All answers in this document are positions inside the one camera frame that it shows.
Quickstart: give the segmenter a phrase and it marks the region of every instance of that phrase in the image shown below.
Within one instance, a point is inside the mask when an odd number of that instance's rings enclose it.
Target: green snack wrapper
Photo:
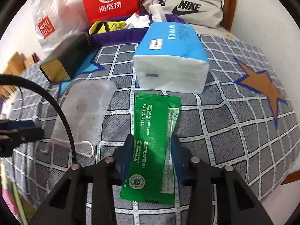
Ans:
[[[134,105],[133,157],[120,198],[143,203],[174,203],[170,139],[180,98],[138,93]]]

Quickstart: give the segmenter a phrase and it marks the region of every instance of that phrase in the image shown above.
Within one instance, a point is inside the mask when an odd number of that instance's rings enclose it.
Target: red square logo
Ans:
[[[38,28],[40,29],[40,32],[44,36],[44,39],[46,39],[49,35],[51,35],[55,31],[55,28],[53,27],[48,16],[44,17],[38,22]]]

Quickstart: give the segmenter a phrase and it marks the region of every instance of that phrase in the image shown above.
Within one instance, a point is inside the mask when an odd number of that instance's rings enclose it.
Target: gray plaid fabric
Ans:
[[[134,95],[148,92],[178,96],[181,111],[177,135],[183,146],[190,148],[194,156],[213,166],[233,165],[251,187],[260,201],[284,180],[300,151],[300,132],[295,113],[288,98],[287,105],[279,102],[278,128],[266,96],[233,84],[245,75],[233,56],[254,71],[267,70],[274,85],[286,97],[286,92],[272,70],[270,63],[257,47],[229,38],[202,36],[203,46],[210,60],[210,70],[201,95],[141,89],[136,78],[132,56],[138,44],[103,47],[96,60],[106,70],[81,74],[73,83],[81,80],[113,80],[117,90],[113,96],[102,132],[99,133],[97,155],[94,159],[77,156],[83,165],[95,164],[110,156],[117,146],[123,145],[127,134],[133,132]],[[50,85],[38,65],[23,72],[28,78],[56,97],[58,85]],[[45,130],[49,139],[56,120],[52,106],[39,95],[23,89],[24,106],[20,116],[20,93],[13,106],[11,119],[33,119]],[[61,105],[68,90],[60,99]],[[71,165],[69,149],[51,145],[48,154],[40,152],[46,141],[21,145],[14,150],[12,159],[5,159],[8,176],[15,171],[17,186],[24,197],[37,207]],[[122,225],[185,224],[188,214],[190,187],[175,182],[175,205],[154,205],[119,199],[120,187],[113,187],[117,221]],[[87,198],[87,224],[91,222],[91,193]],[[216,189],[212,186],[212,224],[217,222]]]

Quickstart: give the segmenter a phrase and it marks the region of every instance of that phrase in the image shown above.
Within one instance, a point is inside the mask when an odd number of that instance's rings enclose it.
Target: blue tissue package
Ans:
[[[193,27],[151,24],[133,57],[141,88],[202,93],[209,61]]]

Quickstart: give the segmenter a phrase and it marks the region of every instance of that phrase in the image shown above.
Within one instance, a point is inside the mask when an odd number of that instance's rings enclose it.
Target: nike swoosh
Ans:
[[[204,13],[204,12],[206,12],[206,11],[186,11],[186,12],[182,12],[182,11],[178,11],[177,6],[174,7],[174,9],[172,11],[172,13],[175,14],[175,15],[185,15],[185,14],[191,14],[191,13]]]

